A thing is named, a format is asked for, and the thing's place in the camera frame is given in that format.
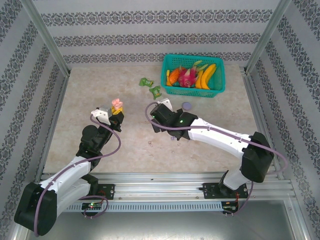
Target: dragon fruit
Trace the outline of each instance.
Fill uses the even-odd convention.
[[[189,69],[184,69],[180,71],[180,75],[178,78],[178,82],[180,84],[180,87],[183,88],[190,88],[193,84],[196,83],[196,66]]]

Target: metal bracket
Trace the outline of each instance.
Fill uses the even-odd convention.
[[[214,189],[218,187],[218,184],[218,182],[205,182],[202,184],[202,188],[200,190],[203,191],[204,199],[226,199],[226,196],[214,193]],[[236,194],[238,194],[238,199],[246,199],[248,197],[247,185],[241,185],[237,190],[233,191],[227,198],[236,199]]]
[[[115,185],[114,184],[99,184],[97,195],[104,196],[108,200],[113,200],[115,195]],[[101,200],[101,198],[92,198],[93,200]]]

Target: teal basket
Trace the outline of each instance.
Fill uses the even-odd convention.
[[[216,71],[208,82],[210,90],[167,86],[167,70],[173,71],[180,66],[189,69],[192,68],[193,64],[199,60],[202,60],[202,62],[198,67],[205,64],[216,64]],[[167,94],[213,98],[217,94],[222,93],[226,88],[224,61],[219,57],[167,54],[163,59],[161,86],[165,89]]]

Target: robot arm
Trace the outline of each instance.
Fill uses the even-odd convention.
[[[232,132],[210,124],[194,114],[183,112],[182,109],[173,112],[168,99],[159,101],[158,105],[150,112],[150,115],[153,117],[152,122],[165,127],[191,127],[190,129],[167,130],[177,140],[185,138],[201,141],[223,149],[241,161],[237,167],[228,170],[223,175],[219,187],[212,190],[215,193],[229,197],[241,185],[249,181],[256,183],[264,181],[274,154],[260,147],[226,136],[221,132],[229,133],[233,136],[238,136],[240,139],[258,143],[269,148],[268,141],[263,134],[255,132],[253,135],[248,135]],[[192,128],[194,126],[203,126],[204,128]],[[156,133],[165,131],[165,129],[155,125],[152,125],[152,127]],[[210,130],[210,128],[218,129],[220,132]]]
[[[122,103],[117,101],[116,106],[107,108],[102,106],[91,114],[103,125],[114,131],[121,132],[124,119]],[[101,150],[109,141],[112,133],[106,128],[94,125],[86,126],[82,131],[79,150],[73,160],[54,176],[40,183],[29,183],[23,190],[17,207],[14,221],[30,230],[34,230],[35,212],[40,195],[51,181],[63,172],[68,166],[74,167],[66,170],[43,195],[38,214],[37,232],[45,235],[56,222],[57,217],[71,204],[86,195],[98,195],[98,179],[90,173],[99,163]],[[80,161],[98,157],[92,161]]]

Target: wall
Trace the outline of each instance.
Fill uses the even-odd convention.
[[[64,76],[18,0],[0,3],[0,240],[35,180]]]
[[[69,67],[161,65],[167,53],[245,66],[279,0],[35,0]]]
[[[293,0],[251,72],[272,141],[287,155],[311,239],[320,239],[320,1]]]

